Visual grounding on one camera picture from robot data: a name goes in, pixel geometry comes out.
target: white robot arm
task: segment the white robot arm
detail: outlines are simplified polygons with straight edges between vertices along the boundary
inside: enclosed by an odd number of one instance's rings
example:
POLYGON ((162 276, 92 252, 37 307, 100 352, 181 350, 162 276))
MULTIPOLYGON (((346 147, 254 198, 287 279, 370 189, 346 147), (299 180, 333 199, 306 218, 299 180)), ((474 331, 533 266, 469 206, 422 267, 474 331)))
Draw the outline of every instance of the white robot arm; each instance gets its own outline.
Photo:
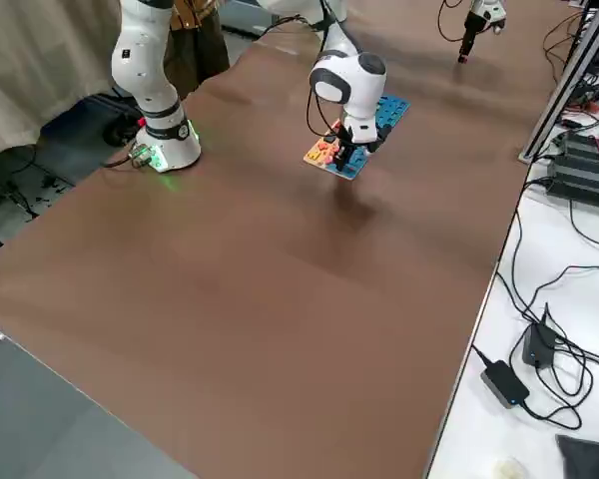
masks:
MULTIPOLYGON (((338 132, 342 143, 373 150, 381 140, 375 112, 386 69, 379 57, 362 52, 346 32, 344 1, 260 0, 260 4, 274 14, 306 18, 323 37, 310 86, 320 98, 343 105, 343 128, 338 132)), ((149 152, 150 165, 159 172, 191 165, 201 153, 163 68, 173 4, 174 0, 121 0, 122 31, 112 58, 114 79, 135 97, 146 119, 137 144, 149 152)))
POLYGON ((499 35, 506 26, 506 10, 501 0, 472 0, 464 22, 465 33, 459 50, 459 63, 466 63, 475 38, 480 33, 492 29, 499 35))

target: gray curtain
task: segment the gray curtain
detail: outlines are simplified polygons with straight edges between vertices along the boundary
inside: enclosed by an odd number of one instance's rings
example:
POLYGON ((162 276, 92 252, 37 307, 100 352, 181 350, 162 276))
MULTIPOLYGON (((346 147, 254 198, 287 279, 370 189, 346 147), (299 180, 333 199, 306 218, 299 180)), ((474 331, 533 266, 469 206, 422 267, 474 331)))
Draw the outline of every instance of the gray curtain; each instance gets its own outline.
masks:
POLYGON ((0 152, 113 84, 119 0, 0 0, 0 152))

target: brown table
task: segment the brown table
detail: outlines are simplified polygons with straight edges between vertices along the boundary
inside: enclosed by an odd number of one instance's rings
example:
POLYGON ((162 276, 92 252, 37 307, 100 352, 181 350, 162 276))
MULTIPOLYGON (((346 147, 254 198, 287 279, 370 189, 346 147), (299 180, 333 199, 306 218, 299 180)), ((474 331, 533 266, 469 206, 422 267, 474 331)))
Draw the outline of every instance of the brown table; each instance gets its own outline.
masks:
POLYGON ((457 66, 437 2, 351 3, 412 102, 357 181, 301 161, 317 41, 272 33, 189 98, 196 166, 99 171, 0 250, 0 329, 203 479, 421 475, 568 13, 509 2, 457 66))

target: robot end effector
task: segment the robot end effector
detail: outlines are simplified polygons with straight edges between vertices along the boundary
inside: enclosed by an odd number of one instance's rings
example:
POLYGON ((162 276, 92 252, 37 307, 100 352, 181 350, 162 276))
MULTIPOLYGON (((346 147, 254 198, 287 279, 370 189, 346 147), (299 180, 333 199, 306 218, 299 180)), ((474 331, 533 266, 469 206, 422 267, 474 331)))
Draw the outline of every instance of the robot end effector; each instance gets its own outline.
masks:
POLYGON ((492 29, 499 35, 506 26, 506 11, 501 0, 473 0, 464 22, 465 33, 459 50, 459 63, 466 63, 475 38, 492 29))
POLYGON ((341 9, 340 2, 319 2, 323 13, 318 25, 324 38, 310 72, 310 88, 319 98, 343 106, 344 142, 371 145, 378 139, 375 114, 386 84, 386 67, 377 55, 364 52, 346 31, 330 6, 341 9))

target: white table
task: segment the white table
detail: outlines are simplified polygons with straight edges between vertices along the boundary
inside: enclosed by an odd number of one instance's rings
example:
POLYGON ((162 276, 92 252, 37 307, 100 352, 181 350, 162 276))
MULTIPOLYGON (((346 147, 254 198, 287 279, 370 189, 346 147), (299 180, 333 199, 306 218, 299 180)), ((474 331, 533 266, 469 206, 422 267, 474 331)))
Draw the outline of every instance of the white table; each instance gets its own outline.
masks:
MULTIPOLYGON (((574 117, 589 123, 585 116, 574 117)), ((599 127, 586 132, 599 137, 599 127)), ((537 164, 530 178, 545 176, 545 165, 537 164)), ((575 222, 587 235, 599 240, 599 209, 575 204, 575 222)), ((579 236, 570 225, 566 201, 547 197, 542 187, 533 186, 524 194, 519 213, 523 241, 516 262, 516 283, 521 295, 530 300, 535 288, 554 278, 569 264, 599 265, 599 247, 579 236)), ((512 254, 519 238, 513 224, 498 266, 510 283, 512 254)), ((555 286, 542 292, 533 307, 538 315, 545 301, 555 319, 579 346, 599 354, 599 272, 569 274, 555 286)), ((474 344, 491 360, 507 360, 515 341, 527 321, 513 307, 502 283, 493 279, 484 299, 474 333, 474 344)), ((521 361, 521 347, 515 356, 515 371, 530 390, 529 406, 540 414, 558 404, 535 376, 534 369, 521 361)), ((563 355, 555 362, 566 371, 576 371, 577 364, 563 355)), ((591 365, 594 390, 579 408, 583 427, 566 431, 530 418, 520 407, 504 409, 479 377, 484 365, 471 352, 459 376, 454 400, 441 431, 433 456, 429 479, 486 479, 496 477, 493 469, 499 461, 514 459, 527 471, 528 478, 561 479, 563 461, 555 441, 556 434, 599 441, 599 366, 591 365)), ((548 372, 549 384, 554 380, 548 372)), ((571 413, 559 418, 573 421, 571 413)))

